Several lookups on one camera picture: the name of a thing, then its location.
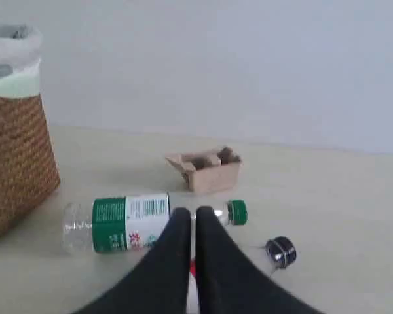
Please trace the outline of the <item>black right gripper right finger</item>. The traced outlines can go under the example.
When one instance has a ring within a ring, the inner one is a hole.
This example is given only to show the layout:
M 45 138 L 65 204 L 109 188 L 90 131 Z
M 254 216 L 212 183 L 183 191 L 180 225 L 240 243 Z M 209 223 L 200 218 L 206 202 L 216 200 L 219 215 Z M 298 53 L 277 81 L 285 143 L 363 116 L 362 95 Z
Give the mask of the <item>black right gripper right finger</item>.
M 209 206 L 196 210 L 196 283 L 201 313 L 317 313 L 258 269 Z

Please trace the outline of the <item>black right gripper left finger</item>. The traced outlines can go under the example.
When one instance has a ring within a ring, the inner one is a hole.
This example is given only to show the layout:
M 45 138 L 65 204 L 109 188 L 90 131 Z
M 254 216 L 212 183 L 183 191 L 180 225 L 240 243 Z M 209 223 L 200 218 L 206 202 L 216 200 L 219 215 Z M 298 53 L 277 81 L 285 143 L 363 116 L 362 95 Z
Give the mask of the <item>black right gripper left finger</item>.
M 134 269 L 77 313 L 185 313 L 190 253 L 191 214 L 179 207 Z

